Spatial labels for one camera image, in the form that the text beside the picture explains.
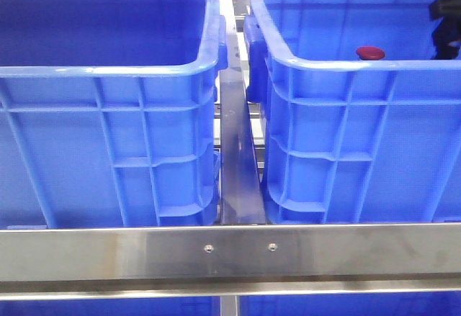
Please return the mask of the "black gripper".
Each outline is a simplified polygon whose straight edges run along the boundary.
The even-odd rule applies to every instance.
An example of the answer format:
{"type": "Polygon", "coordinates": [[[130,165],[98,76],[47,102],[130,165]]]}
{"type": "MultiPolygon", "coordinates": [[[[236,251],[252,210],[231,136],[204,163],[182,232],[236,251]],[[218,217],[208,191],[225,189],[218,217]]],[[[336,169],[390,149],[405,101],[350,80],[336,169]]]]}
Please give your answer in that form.
{"type": "Polygon", "coordinates": [[[431,38],[434,60],[454,60],[460,53],[460,0],[435,0],[429,5],[432,21],[440,19],[431,38]]]}

